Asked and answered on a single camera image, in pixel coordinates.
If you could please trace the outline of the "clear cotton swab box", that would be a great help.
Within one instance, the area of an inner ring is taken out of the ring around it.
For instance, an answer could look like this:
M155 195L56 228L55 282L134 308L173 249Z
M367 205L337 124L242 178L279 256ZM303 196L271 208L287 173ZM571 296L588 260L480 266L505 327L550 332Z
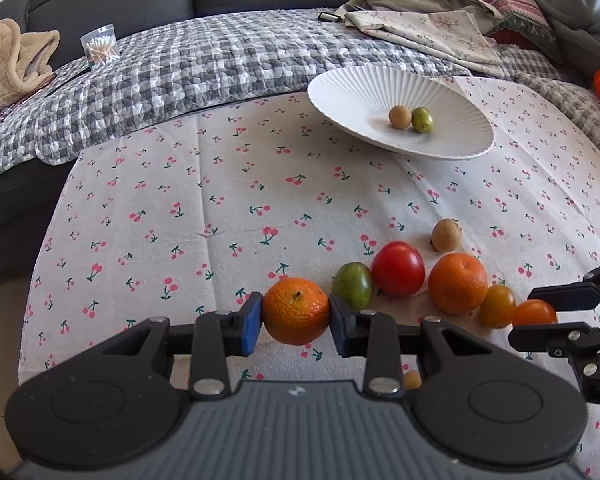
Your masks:
M98 67L120 58L116 32L113 24L92 30L80 38L88 65Z

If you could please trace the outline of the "grey checkered blanket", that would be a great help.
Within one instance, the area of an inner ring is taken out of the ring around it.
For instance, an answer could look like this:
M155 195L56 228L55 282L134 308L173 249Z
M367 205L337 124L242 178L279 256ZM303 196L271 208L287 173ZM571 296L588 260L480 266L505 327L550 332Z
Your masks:
M315 10L250 11L164 25L126 37L114 62L84 58L0 124L0 175L38 159L58 166L90 146L194 110L303 90L344 66L378 65L428 77L467 68L323 23Z

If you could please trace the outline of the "red tomato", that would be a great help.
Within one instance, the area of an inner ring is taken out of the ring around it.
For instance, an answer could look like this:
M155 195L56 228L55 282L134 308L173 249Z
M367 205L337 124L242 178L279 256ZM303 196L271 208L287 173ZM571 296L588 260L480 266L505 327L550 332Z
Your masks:
M390 242L381 248L372 263L376 287L392 298L415 295L426 278L419 251L405 242Z

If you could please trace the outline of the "orange tomato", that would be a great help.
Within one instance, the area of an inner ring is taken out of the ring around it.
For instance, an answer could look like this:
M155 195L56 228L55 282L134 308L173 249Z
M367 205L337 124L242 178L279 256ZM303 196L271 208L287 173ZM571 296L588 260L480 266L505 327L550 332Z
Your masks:
M512 319L514 327L556 323L555 309L548 302L539 299L528 299L518 304Z

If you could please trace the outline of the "beige fleece blanket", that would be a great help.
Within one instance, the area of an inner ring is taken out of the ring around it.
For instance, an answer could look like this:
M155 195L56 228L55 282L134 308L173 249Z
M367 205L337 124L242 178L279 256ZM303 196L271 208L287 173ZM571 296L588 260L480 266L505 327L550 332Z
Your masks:
M11 18L0 20L0 110L40 88L52 76L50 58L58 30L22 32Z

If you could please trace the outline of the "large orange mandarin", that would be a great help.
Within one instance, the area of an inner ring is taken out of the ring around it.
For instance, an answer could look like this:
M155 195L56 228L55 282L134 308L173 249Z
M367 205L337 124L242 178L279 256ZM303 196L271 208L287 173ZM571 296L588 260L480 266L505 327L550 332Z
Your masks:
M472 255L451 252L431 269L428 290L431 302L442 312L461 315L477 309L488 292L488 274Z

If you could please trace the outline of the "floral beige cloth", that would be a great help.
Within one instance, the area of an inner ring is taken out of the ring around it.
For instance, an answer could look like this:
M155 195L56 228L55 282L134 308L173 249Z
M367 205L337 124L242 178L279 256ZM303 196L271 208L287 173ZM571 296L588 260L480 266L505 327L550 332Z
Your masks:
M472 72L503 78L504 64L493 42L463 10L438 13L355 11L344 17L348 26L367 36L441 58Z

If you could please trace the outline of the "yellow-orange tomato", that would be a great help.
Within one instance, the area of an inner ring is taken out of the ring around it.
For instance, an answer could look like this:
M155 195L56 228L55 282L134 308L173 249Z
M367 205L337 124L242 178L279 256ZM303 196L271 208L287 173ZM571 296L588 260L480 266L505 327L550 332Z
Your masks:
M492 285L478 311L478 320L487 328L500 330L513 321L517 307L512 290L505 285Z

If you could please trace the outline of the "brown kiwi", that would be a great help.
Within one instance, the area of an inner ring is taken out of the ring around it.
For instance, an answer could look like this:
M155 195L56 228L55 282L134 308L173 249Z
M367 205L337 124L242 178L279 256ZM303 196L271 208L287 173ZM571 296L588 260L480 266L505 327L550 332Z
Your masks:
M389 110L388 118L393 128L406 130L412 123L412 112L405 105L395 105Z
M454 252L462 242L462 228L454 219L442 219L432 229L431 245L437 252Z
M403 375L403 385L406 390L416 390L422 386L422 378L418 370L408 370Z

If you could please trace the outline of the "white ribbed plate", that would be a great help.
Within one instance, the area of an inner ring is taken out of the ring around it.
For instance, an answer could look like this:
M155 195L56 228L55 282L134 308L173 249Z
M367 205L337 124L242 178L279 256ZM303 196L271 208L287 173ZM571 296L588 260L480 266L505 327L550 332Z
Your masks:
M395 153L464 160L494 144L489 119L464 94L404 70L337 68L313 79L308 97L335 126Z

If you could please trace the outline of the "grey knitted throw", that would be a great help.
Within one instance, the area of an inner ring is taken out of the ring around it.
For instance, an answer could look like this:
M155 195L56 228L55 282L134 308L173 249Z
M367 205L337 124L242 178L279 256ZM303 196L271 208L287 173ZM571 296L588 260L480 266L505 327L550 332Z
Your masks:
M600 99L574 68L555 65L541 52L498 44L505 77L542 96L569 118L600 151Z

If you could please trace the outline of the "small orange mandarin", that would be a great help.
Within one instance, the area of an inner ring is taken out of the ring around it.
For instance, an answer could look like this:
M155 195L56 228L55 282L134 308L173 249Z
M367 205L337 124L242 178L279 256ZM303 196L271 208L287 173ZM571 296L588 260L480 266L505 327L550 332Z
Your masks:
M305 278L286 278L263 296L262 322L282 344L302 346L321 336L329 322L329 300Z

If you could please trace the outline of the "round green tomato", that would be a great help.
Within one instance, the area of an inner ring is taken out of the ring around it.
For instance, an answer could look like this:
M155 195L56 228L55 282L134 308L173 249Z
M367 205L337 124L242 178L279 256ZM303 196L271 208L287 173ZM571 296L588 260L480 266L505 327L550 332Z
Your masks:
M412 110L412 127L418 133L430 133L434 120L426 107L416 107Z

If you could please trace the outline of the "oval green tomato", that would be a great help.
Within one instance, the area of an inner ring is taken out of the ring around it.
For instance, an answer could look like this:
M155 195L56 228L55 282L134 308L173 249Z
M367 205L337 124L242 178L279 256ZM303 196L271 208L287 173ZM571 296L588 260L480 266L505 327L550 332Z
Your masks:
M364 310L374 292L373 275L362 262L342 266L332 280L332 293L347 301L354 312Z

